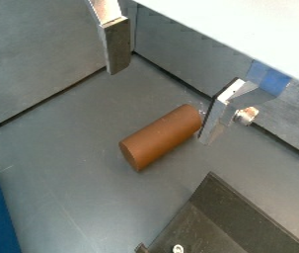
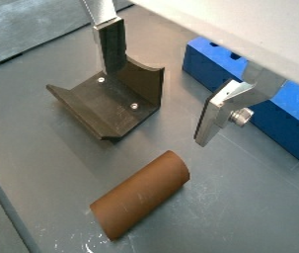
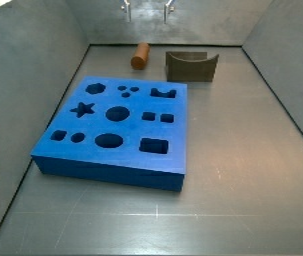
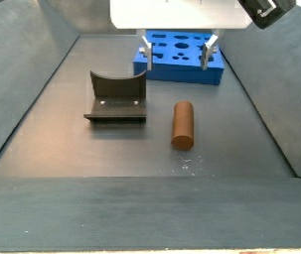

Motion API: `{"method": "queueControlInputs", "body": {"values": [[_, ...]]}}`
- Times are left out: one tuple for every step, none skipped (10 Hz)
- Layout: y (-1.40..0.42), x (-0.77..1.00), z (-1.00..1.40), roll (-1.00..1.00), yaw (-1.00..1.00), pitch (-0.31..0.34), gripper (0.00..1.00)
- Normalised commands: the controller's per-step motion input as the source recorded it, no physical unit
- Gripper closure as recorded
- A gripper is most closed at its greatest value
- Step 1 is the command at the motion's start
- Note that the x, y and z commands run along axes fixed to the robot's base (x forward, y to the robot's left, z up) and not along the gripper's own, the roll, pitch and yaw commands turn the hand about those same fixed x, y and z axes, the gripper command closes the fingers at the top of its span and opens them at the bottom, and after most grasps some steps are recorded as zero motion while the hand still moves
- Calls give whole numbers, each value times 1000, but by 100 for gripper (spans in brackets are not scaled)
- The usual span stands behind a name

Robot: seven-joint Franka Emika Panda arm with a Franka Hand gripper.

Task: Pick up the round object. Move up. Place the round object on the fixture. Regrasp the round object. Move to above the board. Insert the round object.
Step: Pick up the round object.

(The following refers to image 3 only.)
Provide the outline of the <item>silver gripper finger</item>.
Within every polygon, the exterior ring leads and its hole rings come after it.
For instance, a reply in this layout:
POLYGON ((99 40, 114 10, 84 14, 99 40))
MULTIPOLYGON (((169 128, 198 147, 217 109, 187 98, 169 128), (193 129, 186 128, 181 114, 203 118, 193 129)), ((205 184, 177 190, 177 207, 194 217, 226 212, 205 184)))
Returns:
POLYGON ((169 15, 174 12, 174 3, 175 3, 175 0, 169 0, 165 4, 165 14, 163 14, 165 24, 167 24, 169 15))
POLYGON ((131 2, 130 0, 122 0, 122 10, 126 14, 127 22, 131 22, 131 2))

